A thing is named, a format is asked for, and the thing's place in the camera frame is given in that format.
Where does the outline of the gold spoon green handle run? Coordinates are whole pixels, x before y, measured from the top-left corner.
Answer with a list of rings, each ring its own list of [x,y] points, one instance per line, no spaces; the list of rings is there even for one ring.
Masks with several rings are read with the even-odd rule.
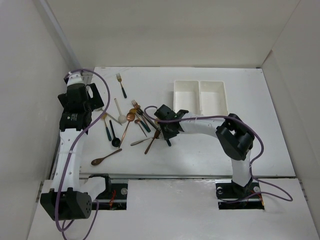
[[[171,137],[164,137],[164,140],[166,141],[166,143],[167,143],[167,145],[168,145],[169,147],[172,146]]]
[[[110,134],[110,131],[109,131],[107,122],[106,122],[106,118],[107,118],[107,114],[105,113],[105,114],[102,116],[101,119],[102,119],[103,122],[104,122],[104,126],[105,126],[105,131],[106,131],[106,134],[107,134],[107,138],[108,138],[108,140],[111,142],[111,141],[112,141],[112,137],[111,137],[111,134]]]

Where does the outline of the copper round spoon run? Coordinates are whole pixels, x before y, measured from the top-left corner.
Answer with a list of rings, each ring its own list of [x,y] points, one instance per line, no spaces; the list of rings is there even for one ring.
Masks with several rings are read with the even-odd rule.
[[[125,139],[129,124],[135,120],[135,114],[133,112],[129,112],[126,115],[126,120],[127,120],[127,125],[126,125],[125,130],[124,130],[124,132],[122,134],[122,137],[121,137],[121,140],[120,140],[120,144],[119,144],[119,148],[121,147],[121,145],[122,145],[122,143],[123,143],[123,141]]]

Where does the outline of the gold fork green handle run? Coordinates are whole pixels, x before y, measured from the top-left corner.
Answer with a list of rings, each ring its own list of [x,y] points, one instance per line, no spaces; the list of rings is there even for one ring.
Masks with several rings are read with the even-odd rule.
[[[117,81],[120,83],[120,87],[121,87],[121,91],[122,91],[123,97],[126,99],[127,98],[127,94],[126,94],[126,91],[125,91],[125,89],[123,87],[123,84],[122,84],[121,74],[117,73],[116,74],[116,78],[117,78]]]

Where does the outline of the white ceramic spoon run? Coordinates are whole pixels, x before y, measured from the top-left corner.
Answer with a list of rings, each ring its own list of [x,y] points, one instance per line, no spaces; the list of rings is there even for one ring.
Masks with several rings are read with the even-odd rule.
[[[123,115],[122,111],[121,111],[121,108],[119,106],[119,103],[118,103],[118,100],[116,98],[114,98],[114,102],[115,102],[115,105],[116,105],[116,108],[118,110],[118,113],[119,113],[119,116],[118,116],[118,121],[121,123],[121,124],[125,124],[127,122],[127,117],[125,115]]]

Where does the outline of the black ladle spoon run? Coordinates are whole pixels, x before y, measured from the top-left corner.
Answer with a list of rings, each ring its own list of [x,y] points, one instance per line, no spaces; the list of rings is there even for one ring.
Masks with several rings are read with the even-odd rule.
[[[110,124],[111,132],[112,132],[111,144],[112,144],[113,147],[119,148],[121,140],[118,137],[116,137],[116,134],[115,134],[115,131],[114,131],[114,127],[113,127],[113,123],[112,123],[111,120],[109,120],[109,124]]]

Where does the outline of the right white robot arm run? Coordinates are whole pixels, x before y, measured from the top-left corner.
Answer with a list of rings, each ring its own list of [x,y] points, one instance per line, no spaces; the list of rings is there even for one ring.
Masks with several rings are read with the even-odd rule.
[[[217,138],[224,153],[231,159],[232,193],[243,197],[250,191],[250,156],[255,136],[242,124],[235,114],[227,118],[206,118],[187,110],[174,112],[162,105],[154,115],[160,120],[159,125],[165,140],[178,134],[203,134]]]

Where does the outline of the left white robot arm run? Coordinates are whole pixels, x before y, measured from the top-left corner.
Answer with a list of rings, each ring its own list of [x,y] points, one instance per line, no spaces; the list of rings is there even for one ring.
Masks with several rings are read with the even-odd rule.
[[[63,112],[59,121],[60,146],[52,184],[40,196],[40,204],[56,222],[87,219],[93,201],[111,195],[112,186],[106,174],[92,175],[80,183],[80,166],[89,129],[97,122],[93,111],[107,108],[94,83],[85,84],[84,69],[69,72],[65,77],[66,92],[58,95]]]

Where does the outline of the copper fork lower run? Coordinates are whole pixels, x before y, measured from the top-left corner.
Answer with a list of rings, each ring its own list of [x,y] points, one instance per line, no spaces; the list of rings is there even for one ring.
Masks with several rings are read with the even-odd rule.
[[[150,150],[150,148],[151,148],[151,146],[152,146],[152,144],[153,144],[154,140],[155,140],[155,139],[157,139],[157,138],[159,137],[160,133],[161,133],[161,130],[160,130],[160,128],[158,128],[158,129],[155,131],[155,133],[154,133],[154,135],[153,135],[153,138],[152,138],[151,142],[149,143],[149,145],[147,146],[147,148],[146,148],[146,150],[145,150],[145,152],[144,152],[144,154],[145,154],[145,155],[147,155],[147,154],[148,154],[148,152],[149,152],[149,150]]]

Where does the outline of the copper fork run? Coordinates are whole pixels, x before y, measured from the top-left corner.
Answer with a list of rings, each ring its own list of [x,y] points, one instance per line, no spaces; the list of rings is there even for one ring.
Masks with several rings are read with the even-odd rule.
[[[132,100],[131,103],[132,103],[133,107],[135,108],[136,113],[140,116],[143,116],[144,113],[143,113],[143,110],[141,109],[141,106],[135,100]]]
[[[152,144],[153,144],[154,140],[155,140],[155,139],[157,139],[157,138],[159,137],[160,133],[161,133],[161,130],[160,130],[160,128],[158,128],[158,129],[155,131],[155,133],[154,133],[154,135],[153,135],[153,138],[152,138],[151,142],[149,143],[149,145],[147,146],[147,148],[146,148],[146,150],[145,150],[145,152],[144,152],[144,154],[145,154],[145,155],[147,155],[147,154],[148,154],[148,152],[149,152],[149,150],[150,150],[150,148],[151,148],[151,146],[152,146]]]

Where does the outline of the small copper teaspoon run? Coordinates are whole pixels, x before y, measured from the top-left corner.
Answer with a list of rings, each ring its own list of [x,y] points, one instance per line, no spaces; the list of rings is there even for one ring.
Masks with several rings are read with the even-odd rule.
[[[134,123],[139,126],[139,128],[140,128],[141,131],[142,131],[142,133],[147,137],[147,134],[145,133],[145,131],[144,131],[142,125],[141,125],[141,121],[140,121],[139,119],[136,119],[136,120],[134,121]]]

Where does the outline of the silver spoon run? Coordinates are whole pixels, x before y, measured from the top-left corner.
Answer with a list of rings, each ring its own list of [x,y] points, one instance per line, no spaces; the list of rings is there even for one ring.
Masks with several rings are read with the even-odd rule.
[[[136,146],[138,144],[141,144],[143,142],[146,142],[148,140],[153,140],[153,139],[154,139],[153,137],[149,137],[149,138],[146,138],[146,139],[138,140],[138,141],[135,141],[135,142],[131,143],[130,146],[133,147],[133,146]]]

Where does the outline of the white left container bin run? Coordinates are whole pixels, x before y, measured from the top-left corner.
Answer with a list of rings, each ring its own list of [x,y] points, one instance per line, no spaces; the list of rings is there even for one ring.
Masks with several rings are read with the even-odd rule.
[[[173,110],[188,110],[200,115],[199,81],[175,80],[173,86]]]

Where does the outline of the white container bin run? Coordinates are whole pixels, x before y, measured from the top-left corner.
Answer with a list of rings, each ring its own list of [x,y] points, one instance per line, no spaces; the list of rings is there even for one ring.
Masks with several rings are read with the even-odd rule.
[[[199,93],[202,115],[228,115],[225,85],[222,81],[200,81]]]
[[[199,81],[175,80],[173,86],[173,110],[188,110],[200,115]]]

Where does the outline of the copper fork upper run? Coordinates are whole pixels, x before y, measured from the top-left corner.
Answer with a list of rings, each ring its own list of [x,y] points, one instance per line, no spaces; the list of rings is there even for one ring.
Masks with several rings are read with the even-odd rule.
[[[135,108],[136,113],[140,116],[143,116],[144,113],[143,113],[143,110],[141,109],[141,106],[135,100],[132,100],[131,103],[132,103],[133,107]]]

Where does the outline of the white right container bin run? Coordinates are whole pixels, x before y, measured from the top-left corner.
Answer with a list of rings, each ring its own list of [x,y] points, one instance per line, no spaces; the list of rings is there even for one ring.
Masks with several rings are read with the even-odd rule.
[[[222,81],[200,81],[199,93],[202,115],[228,115],[225,85]]]

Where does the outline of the green handled fork in pile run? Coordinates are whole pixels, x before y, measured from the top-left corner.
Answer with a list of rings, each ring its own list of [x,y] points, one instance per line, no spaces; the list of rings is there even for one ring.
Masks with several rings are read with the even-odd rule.
[[[151,132],[151,129],[150,129],[149,126],[145,123],[144,117],[143,117],[140,113],[138,113],[138,112],[136,112],[136,114],[137,114],[138,119],[140,120],[140,123],[141,123],[142,126],[144,127],[144,129],[145,129],[148,133],[150,133],[150,132]]]

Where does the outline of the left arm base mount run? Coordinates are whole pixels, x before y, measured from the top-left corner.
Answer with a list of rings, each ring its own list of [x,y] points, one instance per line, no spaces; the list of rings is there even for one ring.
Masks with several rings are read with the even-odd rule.
[[[110,178],[108,174],[92,174],[88,177],[87,183],[93,178],[103,178],[105,183],[105,190],[101,191],[96,198],[92,197],[92,209],[97,209],[99,202],[99,210],[104,211],[119,211],[127,209],[127,196],[128,196],[128,180]]]

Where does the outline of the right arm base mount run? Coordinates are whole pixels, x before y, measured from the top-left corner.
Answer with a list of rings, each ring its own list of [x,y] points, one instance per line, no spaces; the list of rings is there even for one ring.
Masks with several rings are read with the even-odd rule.
[[[252,181],[245,187],[239,186],[230,179],[215,182],[216,197],[220,210],[264,210],[260,185]]]

